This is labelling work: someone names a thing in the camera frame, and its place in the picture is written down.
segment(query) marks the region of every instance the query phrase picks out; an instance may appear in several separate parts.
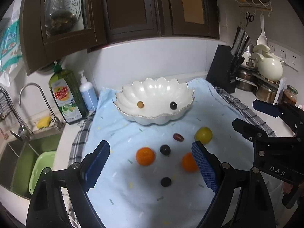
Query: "power socket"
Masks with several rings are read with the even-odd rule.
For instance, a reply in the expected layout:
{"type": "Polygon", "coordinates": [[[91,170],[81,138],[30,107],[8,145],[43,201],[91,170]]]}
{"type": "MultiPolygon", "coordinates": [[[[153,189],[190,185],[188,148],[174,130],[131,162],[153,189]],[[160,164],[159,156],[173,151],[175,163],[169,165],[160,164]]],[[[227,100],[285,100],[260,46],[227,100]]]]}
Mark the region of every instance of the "power socket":
{"type": "Polygon", "coordinates": [[[285,61],[286,58],[286,48],[276,45],[275,46],[275,55],[282,58],[283,61],[285,61]]]}
{"type": "Polygon", "coordinates": [[[277,45],[277,44],[268,41],[267,46],[270,48],[270,52],[271,52],[271,53],[274,53],[274,54],[275,54],[276,45],[277,45]]]}
{"type": "Polygon", "coordinates": [[[301,68],[301,57],[292,52],[291,50],[286,51],[286,63],[296,70],[300,70],[301,68]]]}

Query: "black and white plaid fabric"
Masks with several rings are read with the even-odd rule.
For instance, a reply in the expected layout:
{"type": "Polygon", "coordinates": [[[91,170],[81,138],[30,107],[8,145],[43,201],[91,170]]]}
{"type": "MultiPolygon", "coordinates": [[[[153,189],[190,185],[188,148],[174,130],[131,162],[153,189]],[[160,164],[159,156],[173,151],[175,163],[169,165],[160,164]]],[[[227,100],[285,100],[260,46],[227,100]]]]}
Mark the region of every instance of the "black and white plaid fabric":
{"type": "MultiPolygon", "coordinates": [[[[245,120],[247,120],[247,122],[265,130],[268,136],[276,136],[274,131],[266,124],[266,122],[264,122],[257,114],[248,108],[248,106],[244,105],[238,98],[228,94],[224,89],[219,87],[215,87],[215,90],[228,104],[234,107],[245,118],[245,120]]],[[[81,162],[83,147],[88,140],[88,135],[94,116],[95,113],[92,113],[86,120],[79,123],[81,130],[77,133],[77,136],[72,144],[68,167],[74,162],[81,162]]],[[[68,214],[73,221],[73,225],[80,227],[71,202],[69,202],[68,214]]]]}

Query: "cabinet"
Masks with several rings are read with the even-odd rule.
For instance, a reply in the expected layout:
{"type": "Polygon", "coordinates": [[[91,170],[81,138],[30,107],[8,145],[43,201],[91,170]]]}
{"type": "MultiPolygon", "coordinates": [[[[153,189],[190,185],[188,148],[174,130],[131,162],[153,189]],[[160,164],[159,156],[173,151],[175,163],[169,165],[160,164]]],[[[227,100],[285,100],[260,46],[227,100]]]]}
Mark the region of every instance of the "cabinet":
{"type": "Polygon", "coordinates": [[[154,0],[103,0],[108,42],[158,35],[154,0]]]}
{"type": "Polygon", "coordinates": [[[216,0],[22,0],[20,8],[28,74],[85,48],[157,36],[219,39],[216,0]]]}
{"type": "Polygon", "coordinates": [[[101,0],[22,0],[20,44],[27,74],[107,43],[100,5],[101,0]]]}

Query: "green bottle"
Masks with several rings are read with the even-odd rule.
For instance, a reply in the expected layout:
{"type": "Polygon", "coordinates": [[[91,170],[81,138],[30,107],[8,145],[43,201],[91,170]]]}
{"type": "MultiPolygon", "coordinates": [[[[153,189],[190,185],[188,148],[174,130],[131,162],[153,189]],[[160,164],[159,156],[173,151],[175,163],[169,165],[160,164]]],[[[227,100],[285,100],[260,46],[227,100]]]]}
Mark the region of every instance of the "green bottle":
{"type": "Polygon", "coordinates": [[[49,87],[67,124],[76,123],[87,116],[88,110],[80,94],[75,75],[71,70],[62,69],[60,65],[55,65],[49,87]]]}

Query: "red date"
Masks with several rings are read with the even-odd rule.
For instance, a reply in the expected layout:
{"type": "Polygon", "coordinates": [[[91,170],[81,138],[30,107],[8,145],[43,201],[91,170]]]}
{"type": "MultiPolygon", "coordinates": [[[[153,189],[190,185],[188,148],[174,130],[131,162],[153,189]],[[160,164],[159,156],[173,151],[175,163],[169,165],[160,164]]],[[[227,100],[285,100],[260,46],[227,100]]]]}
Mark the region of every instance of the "red date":
{"type": "Polygon", "coordinates": [[[174,138],[175,140],[177,140],[177,141],[180,141],[180,142],[182,142],[182,141],[184,140],[184,138],[183,138],[180,134],[178,134],[178,133],[175,133],[175,134],[173,135],[173,138],[174,138]]]}

